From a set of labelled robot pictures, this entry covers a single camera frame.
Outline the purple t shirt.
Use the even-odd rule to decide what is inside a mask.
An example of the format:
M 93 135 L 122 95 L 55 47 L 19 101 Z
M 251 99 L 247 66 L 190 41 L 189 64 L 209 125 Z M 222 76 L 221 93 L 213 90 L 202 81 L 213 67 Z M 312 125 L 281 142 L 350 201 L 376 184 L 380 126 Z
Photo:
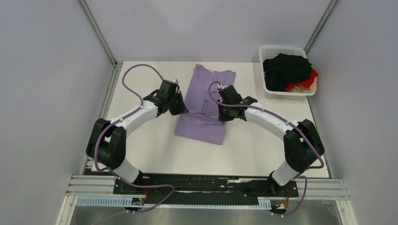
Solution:
M 218 104 L 208 93 L 211 83 L 217 81 L 221 85 L 232 85 L 236 72 L 212 71 L 197 64 L 184 98 L 188 113 L 179 115 L 174 134 L 197 141 L 222 145 L 226 124 L 219 121 Z

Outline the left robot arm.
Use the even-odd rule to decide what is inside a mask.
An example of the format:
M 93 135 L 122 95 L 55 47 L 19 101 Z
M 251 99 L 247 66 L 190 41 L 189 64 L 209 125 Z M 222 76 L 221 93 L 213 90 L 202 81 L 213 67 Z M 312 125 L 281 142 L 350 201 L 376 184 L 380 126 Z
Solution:
M 131 193 L 140 193 L 144 187 L 143 174 L 126 158 L 126 140 L 140 126 L 166 112 L 173 116 L 188 112 L 176 79 L 162 81 L 159 89 L 144 97 L 142 105 L 123 115 L 111 120 L 98 119 L 88 141 L 87 156 L 123 178 Z

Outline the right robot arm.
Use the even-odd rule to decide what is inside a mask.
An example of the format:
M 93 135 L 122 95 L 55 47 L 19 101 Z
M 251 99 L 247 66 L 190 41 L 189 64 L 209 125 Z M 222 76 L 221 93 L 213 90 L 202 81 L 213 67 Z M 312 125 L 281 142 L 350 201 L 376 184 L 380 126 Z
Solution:
M 266 129 L 282 140 L 285 160 L 270 174 L 268 189 L 271 194 L 281 195 L 286 191 L 288 182 L 306 170 L 314 169 L 315 161 L 320 162 L 318 168 L 325 166 L 322 159 L 325 148 L 312 121 L 283 117 L 266 109 L 253 97 L 242 98 L 232 85 L 218 84 L 217 91 L 220 95 L 216 101 L 219 121 L 241 119 Z

